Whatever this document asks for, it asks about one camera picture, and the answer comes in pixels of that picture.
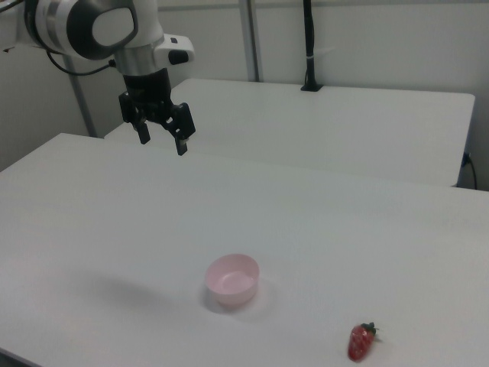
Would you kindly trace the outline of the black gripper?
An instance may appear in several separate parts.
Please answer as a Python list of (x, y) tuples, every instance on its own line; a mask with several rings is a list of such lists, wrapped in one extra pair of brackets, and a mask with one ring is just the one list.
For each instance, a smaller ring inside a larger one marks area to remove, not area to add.
[(160, 123), (173, 136), (177, 154), (183, 156), (196, 127), (189, 105), (173, 105), (171, 101), (167, 68), (146, 76), (123, 78), (126, 91), (118, 97), (123, 121), (132, 125), (142, 145), (151, 139), (146, 120)]

